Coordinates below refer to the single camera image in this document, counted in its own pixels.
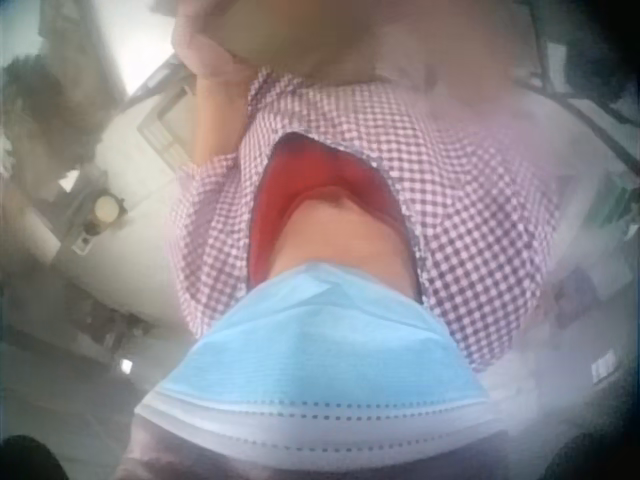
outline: light fixture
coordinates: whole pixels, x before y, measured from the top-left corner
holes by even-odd
[[[122,370],[122,373],[129,375],[132,368],[133,362],[131,360],[127,360],[126,358],[120,360],[120,370]]]

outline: fabric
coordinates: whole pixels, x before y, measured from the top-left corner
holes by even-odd
[[[298,132],[376,168],[396,197],[421,301],[473,367],[500,358],[540,293],[557,209],[515,122],[437,121],[423,95],[388,84],[308,86],[262,71],[235,154],[183,177],[172,256],[198,338],[249,287],[255,195],[273,147]]]
[[[256,193],[249,242],[250,286],[268,278],[276,242],[298,206],[310,199],[344,197],[400,238],[407,237],[398,202],[375,169],[302,135],[287,135],[279,141]]]
[[[228,457],[311,471],[407,463],[501,429],[439,319],[324,263],[254,289],[136,412]]]
[[[507,478],[506,432],[416,462],[357,472],[276,470],[230,459],[136,415],[116,480],[500,480]]]

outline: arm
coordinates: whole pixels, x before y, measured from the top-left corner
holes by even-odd
[[[251,79],[226,81],[198,77],[193,162],[234,153],[247,127]]]

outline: shirt sleeve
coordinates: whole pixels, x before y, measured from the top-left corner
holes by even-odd
[[[180,198],[171,213],[169,251],[182,315],[198,338],[205,333],[205,302],[199,298],[202,259],[225,180],[238,164],[238,153],[190,165],[178,174]]]

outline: purple checkered shirt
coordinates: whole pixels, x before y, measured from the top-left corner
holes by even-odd
[[[386,178],[422,303],[471,365],[486,368],[509,349],[538,300],[557,219],[552,182],[513,125],[436,121],[423,94],[400,86],[309,86],[266,71],[252,85],[249,114],[237,153],[185,172],[173,214],[180,304],[197,338],[247,294],[254,196],[273,146],[298,132]]]

